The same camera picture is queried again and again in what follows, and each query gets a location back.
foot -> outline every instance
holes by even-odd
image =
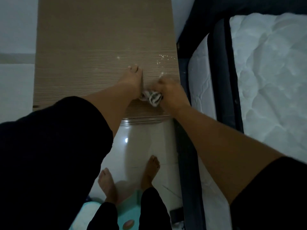
[[[106,195],[105,202],[116,204],[118,199],[117,190],[108,168],[105,168],[100,172],[98,177],[98,184]]]
[[[156,156],[152,155],[149,161],[147,162],[146,169],[141,181],[141,188],[143,192],[148,188],[153,187],[151,183],[155,178],[159,169],[160,169],[160,162],[158,161],[158,158]]]

black headboard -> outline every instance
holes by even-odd
[[[218,20],[256,12],[307,14],[307,0],[195,0],[177,43],[178,57],[190,58]]]

wood grain surface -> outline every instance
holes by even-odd
[[[171,0],[39,0],[34,107],[114,85],[128,65],[144,87],[179,81]],[[125,119],[166,116],[132,101]]]

crumpled cloth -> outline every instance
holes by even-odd
[[[140,100],[148,101],[153,107],[157,107],[162,100],[163,95],[159,92],[152,90],[143,90]]]

black sleeve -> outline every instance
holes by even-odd
[[[68,230],[112,143],[104,117],[79,97],[0,124],[3,229]]]
[[[233,229],[306,229],[306,178],[295,159],[269,164],[230,205]]]

